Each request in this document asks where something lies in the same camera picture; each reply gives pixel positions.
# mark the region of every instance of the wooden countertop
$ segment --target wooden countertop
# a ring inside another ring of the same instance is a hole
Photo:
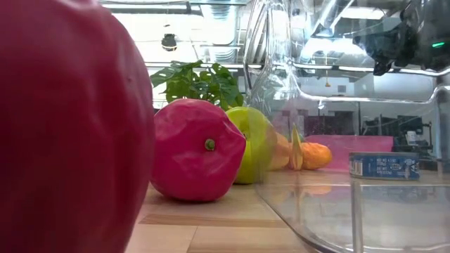
[[[186,204],[149,188],[127,253],[302,253],[304,244],[256,194],[234,186],[217,202]]]

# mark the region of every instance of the can label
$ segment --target can label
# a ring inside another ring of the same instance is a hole
[[[350,174],[378,179],[419,179],[418,157],[395,155],[352,155]]]

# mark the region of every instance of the green plant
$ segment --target green plant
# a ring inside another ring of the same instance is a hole
[[[150,76],[153,87],[166,83],[163,93],[169,103],[178,98],[193,98],[206,100],[223,110],[241,106],[244,98],[239,92],[238,82],[229,70],[214,63],[200,74],[195,73],[194,68],[202,64],[201,60],[195,63],[172,61],[170,67]]]

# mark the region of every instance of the green apple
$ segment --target green apple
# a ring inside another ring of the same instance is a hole
[[[243,161],[234,183],[254,183],[269,167],[276,146],[276,132],[262,112],[247,107],[226,111],[229,119],[247,139]]]

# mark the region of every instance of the stem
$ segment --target stem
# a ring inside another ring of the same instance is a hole
[[[210,100],[209,100],[209,93],[210,93],[210,84],[208,84],[207,86],[206,86],[206,94],[205,94],[205,100],[206,101],[208,101],[208,102],[210,102]]]
[[[214,151],[214,149],[216,148],[216,142],[213,139],[207,139],[205,141],[205,148],[208,151]]]
[[[192,91],[191,91],[191,87],[192,87],[192,78],[194,78],[194,69],[191,69],[191,78],[189,80],[190,84],[189,84],[189,98],[193,98],[192,96]]]

